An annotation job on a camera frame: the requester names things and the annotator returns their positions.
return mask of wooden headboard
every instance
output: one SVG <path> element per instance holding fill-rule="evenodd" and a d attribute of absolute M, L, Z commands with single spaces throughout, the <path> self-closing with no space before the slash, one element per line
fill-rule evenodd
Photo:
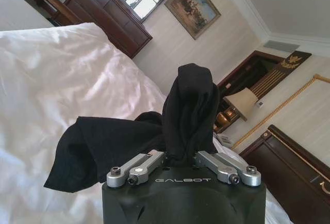
<path fill-rule="evenodd" d="M 274 125 L 240 155 L 299 223 L 330 223 L 330 168 Z"/>

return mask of black cloth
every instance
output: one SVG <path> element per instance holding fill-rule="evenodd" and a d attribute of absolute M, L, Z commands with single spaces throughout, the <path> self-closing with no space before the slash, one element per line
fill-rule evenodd
<path fill-rule="evenodd" d="M 105 182 L 111 167 L 152 149 L 167 153 L 168 166 L 190 166 L 196 151 L 215 151 L 212 129 L 218 104 L 210 71 L 181 66 L 162 115 L 150 111 L 135 121 L 78 117 L 58 142 L 44 187 L 67 192 L 88 188 Z"/>

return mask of framed painting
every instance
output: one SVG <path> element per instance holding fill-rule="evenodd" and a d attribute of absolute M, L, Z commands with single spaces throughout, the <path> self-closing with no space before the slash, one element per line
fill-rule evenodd
<path fill-rule="evenodd" d="M 221 15 L 211 0 L 167 0 L 165 5 L 195 40 Z"/>

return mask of white bedsheet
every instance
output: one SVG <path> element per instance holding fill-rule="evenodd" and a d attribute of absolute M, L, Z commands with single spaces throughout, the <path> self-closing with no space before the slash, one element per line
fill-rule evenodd
<path fill-rule="evenodd" d="M 24 0 L 0 0 L 0 30 L 48 28 L 53 25 Z"/>
<path fill-rule="evenodd" d="M 103 223 L 100 184 L 43 188 L 57 142 L 79 115 L 134 119 L 164 100 L 95 24 L 0 32 L 0 223 Z M 269 193 L 266 223 L 290 223 Z"/>

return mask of bedroom wall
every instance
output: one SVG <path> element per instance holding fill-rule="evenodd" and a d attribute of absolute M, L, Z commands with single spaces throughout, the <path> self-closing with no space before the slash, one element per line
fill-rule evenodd
<path fill-rule="evenodd" d="M 211 1 L 222 16 L 196 41 L 164 4 L 143 23 L 153 39 L 134 62 L 164 94 L 169 93 L 179 66 L 194 62 L 208 67 L 217 84 L 259 46 L 260 41 L 231 0 Z"/>
<path fill-rule="evenodd" d="M 264 47 L 257 50 L 282 57 L 290 54 Z M 311 56 L 262 99 L 263 107 L 261 109 L 255 107 L 247 122 L 239 119 L 225 130 L 224 134 L 230 136 L 233 141 L 239 140 L 316 73 L 330 78 L 330 58 Z M 270 124 L 277 126 L 307 151 L 330 166 L 330 84 L 320 81 L 313 83 L 238 146 L 236 152 L 241 152 L 256 140 Z"/>

